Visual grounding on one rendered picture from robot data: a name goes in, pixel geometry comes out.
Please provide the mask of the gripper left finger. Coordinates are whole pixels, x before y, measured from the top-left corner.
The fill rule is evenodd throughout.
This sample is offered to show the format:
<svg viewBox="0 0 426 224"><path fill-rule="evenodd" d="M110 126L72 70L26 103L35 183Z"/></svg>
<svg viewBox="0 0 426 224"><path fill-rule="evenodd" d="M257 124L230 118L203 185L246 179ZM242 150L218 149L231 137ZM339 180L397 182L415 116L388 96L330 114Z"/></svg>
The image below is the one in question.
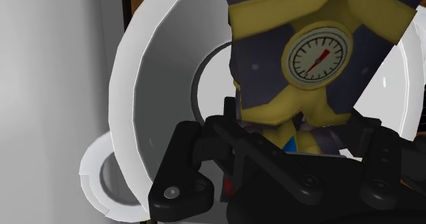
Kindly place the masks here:
<svg viewBox="0 0 426 224"><path fill-rule="evenodd" d="M212 160L239 191L258 171L275 179L297 201L316 205L325 185L312 171L259 133L248 133L235 120L236 99L224 99L223 115L204 124L180 122L172 134L148 195L150 216L173 223L207 212L214 203L214 185L199 172Z"/></svg>

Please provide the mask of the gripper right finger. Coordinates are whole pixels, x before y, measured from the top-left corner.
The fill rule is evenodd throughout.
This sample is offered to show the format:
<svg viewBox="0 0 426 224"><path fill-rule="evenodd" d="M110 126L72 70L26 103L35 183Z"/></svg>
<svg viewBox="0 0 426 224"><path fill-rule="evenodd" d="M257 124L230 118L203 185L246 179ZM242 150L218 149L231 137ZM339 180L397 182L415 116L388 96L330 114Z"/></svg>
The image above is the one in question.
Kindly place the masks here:
<svg viewBox="0 0 426 224"><path fill-rule="evenodd" d="M426 148L356 110L347 127L355 134L345 141L347 148L363 159L359 195L366 204L378 210L396 208L401 184L426 197Z"/></svg>

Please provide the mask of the yellow and blue toy figure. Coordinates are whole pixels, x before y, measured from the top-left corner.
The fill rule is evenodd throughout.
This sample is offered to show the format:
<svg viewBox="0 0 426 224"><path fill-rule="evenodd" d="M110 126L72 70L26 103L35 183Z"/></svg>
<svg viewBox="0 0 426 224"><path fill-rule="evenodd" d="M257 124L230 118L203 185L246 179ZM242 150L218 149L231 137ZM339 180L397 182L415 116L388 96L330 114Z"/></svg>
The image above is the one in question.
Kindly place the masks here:
<svg viewBox="0 0 426 224"><path fill-rule="evenodd" d="M335 133L422 0L226 0L236 119L286 152L338 154Z"/></svg>

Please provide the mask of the small white bowl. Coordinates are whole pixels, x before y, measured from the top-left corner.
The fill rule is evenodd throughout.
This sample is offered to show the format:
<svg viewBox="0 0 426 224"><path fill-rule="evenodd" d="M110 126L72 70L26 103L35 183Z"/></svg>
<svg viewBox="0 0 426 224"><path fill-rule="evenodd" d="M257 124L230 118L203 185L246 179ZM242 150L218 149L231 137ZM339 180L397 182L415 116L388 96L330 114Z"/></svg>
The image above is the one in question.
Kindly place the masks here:
<svg viewBox="0 0 426 224"><path fill-rule="evenodd" d="M106 218L120 223L150 219L128 187L116 160L110 132L98 137L84 153L79 176L88 202Z"/></svg>

